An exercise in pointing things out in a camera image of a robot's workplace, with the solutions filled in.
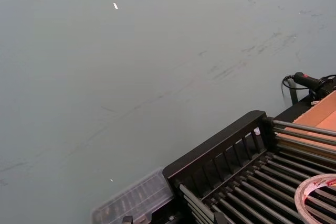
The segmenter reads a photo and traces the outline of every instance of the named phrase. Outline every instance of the tape roll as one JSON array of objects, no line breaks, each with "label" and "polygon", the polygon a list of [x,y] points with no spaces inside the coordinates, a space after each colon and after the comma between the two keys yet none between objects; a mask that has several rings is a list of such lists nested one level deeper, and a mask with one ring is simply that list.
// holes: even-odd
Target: tape roll
[{"label": "tape roll", "polygon": [[304,203],[311,192],[323,186],[336,186],[336,174],[322,174],[306,179],[295,191],[295,206],[305,224],[321,224],[308,212]]}]

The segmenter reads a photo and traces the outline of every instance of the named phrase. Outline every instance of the wall surface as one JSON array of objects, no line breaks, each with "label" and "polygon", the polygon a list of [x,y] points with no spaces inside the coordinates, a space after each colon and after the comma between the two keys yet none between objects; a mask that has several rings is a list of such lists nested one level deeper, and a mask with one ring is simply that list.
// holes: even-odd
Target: wall surface
[{"label": "wall surface", "polygon": [[0,222],[89,223],[246,112],[281,112],[283,76],[335,73],[334,2],[0,0]]}]

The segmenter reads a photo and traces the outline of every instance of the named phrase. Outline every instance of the clear plastic container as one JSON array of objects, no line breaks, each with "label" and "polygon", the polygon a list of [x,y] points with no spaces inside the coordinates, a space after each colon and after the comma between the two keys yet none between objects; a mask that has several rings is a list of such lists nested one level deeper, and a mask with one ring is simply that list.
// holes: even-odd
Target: clear plastic container
[{"label": "clear plastic container", "polygon": [[132,215],[134,224],[148,224],[152,213],[173,198],[169,185],[159,168],[128,189],[113,196],[94,209],[92,224],[121,224],[123,217]]}]

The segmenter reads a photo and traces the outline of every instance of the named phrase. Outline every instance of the gray metal rod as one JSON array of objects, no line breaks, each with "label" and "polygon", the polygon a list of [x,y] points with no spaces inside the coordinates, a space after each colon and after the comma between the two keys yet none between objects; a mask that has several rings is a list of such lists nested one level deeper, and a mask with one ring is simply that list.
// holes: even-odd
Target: gray metal rod
[{"label": "gray metal rod", "polygon": [[336,194],[336,188],[334,186],[328,186],[328,190],[332,190]]},{"label": "gray metal rod", "polygon": [[249,182],[252,182],[255,186],[259,187],[260,189],[264,189],[267,190],[268,192],[275,194],[285,200],[287,200],[288,202],[291,202],[292,204],[295,204],[293,197],[288,196],[287,194],[279,191],[278,189],[275,189],[273,187],[271,187],[270,185],[267,185],[266,183],[262,182],[261,180],[252,177],[251,175],[247,176],[247,179],[249,180]]},{"label": "gray metal rod", "polygon": [[255,211],[253,208],[249,207],[246,203],[244,203],[243,201],[241,201],[240,199],[238,199],[236,196],[234,196],[231,193],[228,193],[227,196],[234,201],[236,204],[240,205],[243,209],[247,210],[249,213],[251,213],[253,216],[255,216],[258,220],[261,221],[261,223],[265,223],[265,224],[272,224],[271,221],[269,221],[268,219],[266,219],[264,216],[262,216],[261,214],[259,214],[257,211]]},{"label": "gray metal rod", "polygon": [[[306,144],[306,143],[302,143],[302,142],[298,142],[298,141],[295,141],[293,139],[289,139],[289,138],[285,138],[285,137],[280,137],[280,136],[276,136],[275,138],[277,140],[284,140],[284,141],[289,142],[289,143],[294,143],[294,144],[301,145],[303,147],[309,147],[309,148],[311,148],[311,145]],[[291,151],[291,152],[296,152],[296,153],[299,153],[301,155],[305,155],[305,156],[308,156],[308,157],[311,157],[311,158],[318,159],[318,160],[323,161],[323,162],[327,162],[329,164],[336,165],[336,160],[328,158],[328,157],[317,155],[315,153],[310,153],[310,152],[302,151],[300,149],[297,149],[297,148],[294,148],[294,147],[290,147],[290,146],[287,146],[287,145],[283,145],[283,144],[277,144],[277,146],[279,148],[281,148],[281,149],[284,149],[284,150],[288,150],[288,151]],[[327,152],[327,153],[330,153],[332,155],[336,155],[336,152],[332,151],[330,149],[322,148],[322,147],[319,147],[319,146],[314,146],[314,149],[317,149],[317,150],[320,150],[320,151],[323,151],[323,152]]]},{"label": "gray metal rod", "polygon": [[196,214],[198,218],[202,221],[204,224],[213,224],[211,221],[207,221],[207,218],[204,218],[192,205],[187,204],[190,209],[192,210],[192,213]]},{"label": "gray metal rod", "polygon": [[242,215],[241,212],[239,212],[237,209],[232,207],[228,202],[226,202],[223,199],[219,200],[219,203],[221,203],[224,207],[226,207],[231,213],[233,213],[235,216],[237,216],[243,223],[245,224],[253,224],[249,219],[247,219],[244,215]]},{"label": "gray metal rod", "polygon": [[290,181],[290,182],[292,182],[292,183],[294,183],[294,184],[300,185],[300,184],[302,183],[302,181],[299,181],[299,180],[297,180],[297,179],[295,179],[295,178],[292,178],[292,177],[290,177],[290,176],[288,176],[288,175],[286,175],[286,174],[283,174],[283,173],[281,173],[281,172],[278,172],[277,170],[273,170],[272,168],[269,168],[269,167],[266,166],[266,165],[262,165],[260,168],[261,168],[262,170],[266,170],[266,171],[268,171],[269,173],[272,173],[272,174],[277,175],[277,176],[279,176],[279,177],[281,177],[281,178],[284,178],[284,179],[286,179],[286,180],[288,180],[288,181]]},{"label": "gray metal rod", "polygon": [[192,212],[191,214],[194,216],[194,218],[196,219],[196,221],[197,221],[198,223],[200,223],[200,224],[205,224],[204,222],[202,222],[202,221],[200,220],[200,218],[199,218],[196,214],[194,214],[193,212]]},{"label": "gray metal rod", "polygon": [[185,200],[188,202],[188,206],[200,216],[203,217],[204,222],[208,224],[212,224],[213,222],[186,196],[184,196]]},{"label": "gray metal rod", "polygon": [[191,191],[180,184],[180,190],[211,220],[214,221],[214,213],[211,212]]},{"label": "gray metal rod", "polygon": [[211,205],[211,208],[215,211],[215,212],[221,212],[222,214],[224,214],[225,219],[227,220],[228,224],[235,224],[225,213],[223,213],[223,211],[221,211],[215,204]]},{"label": "gray metal rod", "polygon": [[326,193],[325,191],[322,191],[320,189],[316,189],[315,193],[317,193],[318,195],[323,196],[323,197],[325,197],[325,198],[327,198],[331,201],[334,201],[335,205],[336,205],[336,196],[334,196],[332,194],[329,194],[329,193]]},{"label": "gray metal rod", "polygon": [[304,169],[304,170],[307,170],[311,173],[315,173],[317,175],[320,175],[320,174],[324,174],[323,172],[319,171],[319,170],[316,170],[316,169],[313,169],[313,168],[310,168],[308,166],[305,166],[305,165],[301,165],[299,163],[296,163],[294,161],[291,161],[291,160],[288,160],[288,159],[285,159],[283,157],[279,157],[278,155],[273,155],[273,157],[276,159],[276,160],[279,160],[279,161],[282,161],[284,163],[287,163],[289,165],[292,165],[292,166],[295,166],[295,167],[299,167],[301,169]]},{"label": "gray metal rod", "polygon": [[298,132],[294,132],[294,131],[288,131],[288,130],[284,130],[284,129],[280,129],[280,128],[276,128],[276,127],[273,128],[273,129],[274,129],[275,132],[282,133],[282,134],[285,134],[285,135],[295,136],[295,137],[299,137],[299,138],[305,138],[305,139],[308,139],[308,140],[312,140],[314,142],[336,146],[336,141],[331,140],[331,139],[327,139],[327,138],[324,138],[324,137],[311,136],[311,135],[302,134],[302,133],[298,133]]},{"label": "gray metal rod", "polygon": [[289,185],[287,185],[287,184],[285,184],[281,181],[278,181],[278,180],[276,180],[276,179],[274,179],[274,178],[272,178],[272,177],[270,177],[270,176],[266,175],[265,173],[262,173],[258,170],[256,170],[255,173],[257,175],[259,175],[260,177],[262,177],[262,178],[264,178],[264,179],[266,179],[266,180],[268,180],[268,181],[270,181],[270,182],[272,182],[272,183],[290,191],[291,193],[295,194],[295,190],[296,190],[295,188],[293,188],[293,187],[291,187],[291,186],[289,186]]},{"label": "gray metal rod", "polygon": [[336,136],[336,131],[330,131],[330,130],[315,128],[315,127],[305,126],[301,124],[288,123],[288,122],[279,121],[279,120],[273,120],[273,123],[277,125],[282,125],[282,126],[286,126],[289,128],[293,128],[293,129],[320,133],[320,134],[327,135],[327,136]]},{"label": "gray metal rod", "polygon": [[264,203],[262,203],[259,200],[257,200],[255,197],[253,197],[250,194],[248,194],[248,193],[244,192],[243,190],[241,190],[239,187],[235,187],[235,191],[237,191],[240,195],[242,195],[244,198],[248,199],[253,204],[256,204],[257,206],[259,206],[260,208],[262,208],[264,211],[266,211],[270,215],[276,217],[278,220],[281,220],[283,223],[294,224],[290,220],[286,219],[284,216],[280,215],[279,213],[275,212],[273,209],[271,209],[268,206],[266,206]]},{"label": "gray metal rod", "polygon": [[278,164],[278,163],[276,163],[276,162],[273,162],[273,161],[270,161],[270,160],[268,160],[267,163],[270,164],[270,165],[272,165],[272,166],[275,166],[275,167],[277,167],[277,168],[280,168],[280,169],[282,169],[282,170],[285,170],[285,171],[287,171],[287,172],[293,173],[293,174],[295,174],[295,175],[297,175],[297,176],[300,176],[300,177],[302,177],[302,178],[304,178],[304,179],[308,179],[308,178],[311,177],[311,176],[308,176],[307,174],[298,172],[297,170],[294,170],[294,169],[285,167],[285,166],[283,166],[283,165],[280,165],[280,164]]},{"label": "gray metal rod", "polygon": [[319,168],[322,168],[322,169],[325,169],[325,170],[328,170],[329,173],[336,173],[336,169],[333,169],[333,168],[330,168],[330,167],[327,167],[325,165],[321,165],[317,162],[313,162],[313,161],[310,161],[310,160],[307,160],[307,159],[304,159],[302,157],[298,157],[298,156],[295,156],[295,155],[292,155],[292,154],[289,154],[289,153],[286,153],[286,152],[283,152],[283,151],[280,151],[279,152],[281,155],[285,155],[287,157],[291,157],[291,158],[294,158],[298,161],[303,161],[303,162],[306,162],[308,164],[311,164],[311,165],[314,165],[314,166],[318,166]]},{"label": "gray metal rod", "polygon": [[255,192],[256,194],[262,196],[263,198],[267,199],[269,202],[271,202],[274,206],[277,206],[279,208],[281,208],[282,210],[290,213],[291,215],[293,215],[294,217],[296,217],[297,219],[301,219],[299,214],[290,209],[289,207],[287,207],[286,205],[284,205],[283,203],[275,200],[274,198],[268,196],[267,194],[265,194],[264,192],[260,191],[259,189],[255,188],[254,186],[250,185],[249,183],[246,183],[245,181],[242,181],[241,183],[243,186],[245,186],[246,188],[248,188],[249,190]]},{"label": "gray metal rod", "polygon": [[334,224],[335,220],[330,218],[329,216],[317,211],[316,209],[306,206],[306,209],[308,210],[308,212],[310,212],[311,214],[315,215],[316,217],[320,218],[321,220],[329,223],[329,224]]},{"label": "gray metal rod", "polygon": [[314,204],[323,207],[324,209],[336,213],[336,207],[330,206],[329,204],[323,202],[322,200],[316,199],[310,195],[308,195],[307,197],[311,202],[313,202]]}]

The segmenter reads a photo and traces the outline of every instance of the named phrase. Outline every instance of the cardboard box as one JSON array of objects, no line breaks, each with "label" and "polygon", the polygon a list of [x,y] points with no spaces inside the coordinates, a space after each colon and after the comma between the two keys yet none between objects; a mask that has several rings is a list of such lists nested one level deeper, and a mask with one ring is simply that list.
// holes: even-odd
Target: cardboard box
[{"label": "cardboard box", "polygon": [[[299,116],[296,120],[294,120],[295,124],[301,124],[311,127],[317,127],[321,129],[333,130],[336,131],[336,91],[332,92],[330,95],[325,97],[321,102],[312,107],[306,113]],[[286,130],[295,131],[303,134],[314,135],[322,138],[327,138],[330,140],[334,140],[336,142],[336,137],[326,136],[317,133],[307,133],[306,131],[296,130],[292,128],[286,128]],[[306,140],[303,138],[287,136],[280,134],[280,136],[295,139],[299,142],[305,142],[312,146],[319,146],[328,149],[332,149],[336,151],[336,146],[332,146],[329,144],[317,143],[311,140]]]}]

